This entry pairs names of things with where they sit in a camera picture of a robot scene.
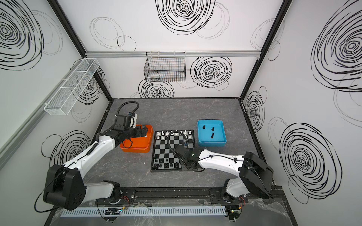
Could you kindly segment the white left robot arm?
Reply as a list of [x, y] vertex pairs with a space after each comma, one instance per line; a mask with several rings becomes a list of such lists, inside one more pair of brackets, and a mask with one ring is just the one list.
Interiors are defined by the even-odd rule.
[[66, 210], [74, 210], [84, 202], [98, 199], [117, 204], [122, 198], [119, 183], [105, 180], [86, 184], [84, 177], [103, 156], [125, 140], [147, 135], [147, 127], [137, 125], [137, 118], [138, 115], [131, 112], [125, 116], [117, 115], [115, 124], [98, 134], [96, 141], [79, 156], [65, 164], [51, 166], [41, 192], [43, 201]]

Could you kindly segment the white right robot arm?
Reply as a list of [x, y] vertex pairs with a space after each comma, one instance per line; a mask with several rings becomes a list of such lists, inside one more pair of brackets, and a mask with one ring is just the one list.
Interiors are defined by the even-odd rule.
[[204, 150], [190, 150], [176, 145], [173, 152], [194, 172], [215, 169], [236, 176], [224, 184], [224, 195], [238, 198], [252, 194], [262, 199], [270, 199], [273, 169], [252, 152], [244, 155], [226, 155]]

